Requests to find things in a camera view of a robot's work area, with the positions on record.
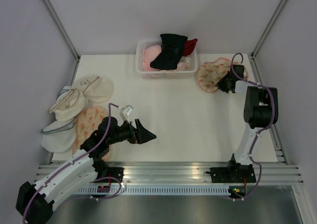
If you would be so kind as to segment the cream laundry bag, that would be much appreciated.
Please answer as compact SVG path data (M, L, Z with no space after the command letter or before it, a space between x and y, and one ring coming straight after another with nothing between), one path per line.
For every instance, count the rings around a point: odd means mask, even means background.
M111 79L96 75L84 76L60 91L49 113L54 113L57 121L67 121L75 118L88 102L105 102L113 92L114 83Z

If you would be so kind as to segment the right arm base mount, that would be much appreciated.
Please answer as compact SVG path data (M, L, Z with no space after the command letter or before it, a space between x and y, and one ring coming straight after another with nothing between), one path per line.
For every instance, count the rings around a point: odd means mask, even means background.
M212 183L256 183L253 165L235 167L213 167L206 171Z

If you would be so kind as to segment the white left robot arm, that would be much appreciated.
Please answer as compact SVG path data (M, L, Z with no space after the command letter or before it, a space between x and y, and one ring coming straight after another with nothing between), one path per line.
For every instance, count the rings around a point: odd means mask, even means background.
M88 183L109 180L121 183L103 160L109 147L123 141L144 144L154 139L156 135L139 119L118 125L116 118L104 118L68 161L41 180L33 184L27 181L20 186L16 209L22 215L22 222L45 224L60 204Z

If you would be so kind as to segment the pink bra in basket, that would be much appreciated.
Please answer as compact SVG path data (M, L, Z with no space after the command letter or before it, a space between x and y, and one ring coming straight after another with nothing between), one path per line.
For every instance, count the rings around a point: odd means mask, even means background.
M146 71L146 72L159 71L159 69L155 69L151 67L151 62L154 61L160 53L161 53L160 45L154 45L143 50L142 52L143 71Z

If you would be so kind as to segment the aluminium front rail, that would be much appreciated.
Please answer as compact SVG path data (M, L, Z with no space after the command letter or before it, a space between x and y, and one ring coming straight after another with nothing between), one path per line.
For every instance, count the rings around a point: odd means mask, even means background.
M213 162L110 162L110 167L124 168L123 180L131 184L196 184L211 183L206 174L212 167L226 163ZM260 185L302 185L304 180L296 165L262 164Z

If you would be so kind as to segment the red garment in basket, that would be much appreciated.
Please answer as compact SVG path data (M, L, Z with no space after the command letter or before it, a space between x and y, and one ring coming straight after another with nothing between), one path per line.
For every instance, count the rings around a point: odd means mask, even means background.
M191 53L194 51L197 42L198 42L197 38L186 41L183 56L190 56Z

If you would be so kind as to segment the left frame post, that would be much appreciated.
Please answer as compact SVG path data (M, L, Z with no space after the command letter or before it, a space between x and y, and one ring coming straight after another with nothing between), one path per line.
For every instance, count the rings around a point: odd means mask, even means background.
M62 39L66 43L68 49L70 50L72 56L74 57L75 61L78 62L80 59L80 55L78 54L75 46L73 45L62 21L60 20L51 0L41 0L44 4L44 7L48 11L49 16L51 17L54 25L56 26L59 34L61 35Z

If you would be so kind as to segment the white laundry bag blue trim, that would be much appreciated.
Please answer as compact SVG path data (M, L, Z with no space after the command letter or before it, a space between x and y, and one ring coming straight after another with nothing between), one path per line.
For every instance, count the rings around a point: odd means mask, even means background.
M41 130L42 147L51 153L69 150L76 139L75 117L65 121L56 120Z

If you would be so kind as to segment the white plastic basket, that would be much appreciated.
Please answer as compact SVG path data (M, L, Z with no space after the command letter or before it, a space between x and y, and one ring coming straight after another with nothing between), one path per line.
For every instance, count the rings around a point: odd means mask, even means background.
M192 53L188 55L188 60L186 58L182 58L181 62L188 61L191 66L186 70L159 70L159 71L145 71L143 70L143 50L154 46L154 45L162 45L161 39L159 38L149 38L142 39L137 43L136 47L136 55L134 59L134 66L136 73L145 79L161 79L161 78L189 78L198 69L198 56L197 50L194 48Z

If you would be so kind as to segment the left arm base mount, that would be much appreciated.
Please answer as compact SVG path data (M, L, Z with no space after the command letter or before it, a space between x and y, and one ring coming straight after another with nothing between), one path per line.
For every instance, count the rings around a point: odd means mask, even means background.
M122 182L124 176L124 168L123 167L107 167L104 171L98 174L98 182L111 182L118 183L109 177L116 178L120 182Z

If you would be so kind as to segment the black bra in basket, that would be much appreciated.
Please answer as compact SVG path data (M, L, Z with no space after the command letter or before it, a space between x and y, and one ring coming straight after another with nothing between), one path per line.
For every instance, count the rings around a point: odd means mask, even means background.
M159 70L176 70L188 37L169 33L161 34L160 37L161 53L150 63L150 66Z

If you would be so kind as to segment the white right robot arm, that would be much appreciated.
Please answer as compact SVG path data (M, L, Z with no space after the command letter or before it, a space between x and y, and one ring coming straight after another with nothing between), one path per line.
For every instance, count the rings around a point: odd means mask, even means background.
M218 88L223 92L232 92L245 97L243 119L245 131L239 147L228 162L226 176L232 182L244 176L244 170L250 170L253 164L252 152L257 148L262 133L278 120L278 91L244 78L243 65L231 65L230 71L222 78Z

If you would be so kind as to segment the right frame post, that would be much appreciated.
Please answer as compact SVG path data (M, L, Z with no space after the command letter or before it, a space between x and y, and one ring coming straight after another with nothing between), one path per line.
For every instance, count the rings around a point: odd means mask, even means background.
M264 28L264 31L262 32L258 42L256 43L253 51L250 53L251 59L255 59L258 53L260 52L260 49L262 48L264 42L266 41L267 37L269 36L271 30L273 29L275 23L277 22L281 12L285 8L286 4L289 0L280 0L278 5L276 6L272 16L270 17L266 27Z

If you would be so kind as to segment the frame post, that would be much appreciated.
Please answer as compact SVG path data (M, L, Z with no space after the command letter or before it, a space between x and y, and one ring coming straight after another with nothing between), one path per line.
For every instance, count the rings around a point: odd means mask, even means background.
M281 12L285 8L286 4L289 0L280 0L278 5L276 6L272 16L270 17L266 27L264 28L264 31L262 32L258 42L256 43L253 51L250 53L251 59L255 59L258 53L260 52L260 49L262 48L264 42L266 41L267 37L269 36L271 30L273 29L275 23L277 22Z
M74 57L75 61L78 62L80 59L80 55L78 54L75 46L73 45L62 21L60 20L51 0L41 0L44 4L44 7L48 11L49 16L51 17L54 25L56 26L59 34L61 35L62 39L66 43L68 49L70 50L72 56Z

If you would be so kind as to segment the floral mesh laundry bag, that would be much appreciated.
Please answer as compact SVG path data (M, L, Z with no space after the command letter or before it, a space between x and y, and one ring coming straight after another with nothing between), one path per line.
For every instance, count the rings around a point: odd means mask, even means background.
M217 90L219 90L217 87L217 83L227 74L227 72L234 64L241 65L237 62L232 62L231 60L223 57L220 57L213 62L205 62L197 70L198 84L206 92L216 92ZM243 79L248 79L248 72L245 67ZM239 80L235 84L234 93L245 96L247 93L247 89L248 84L244 81Z

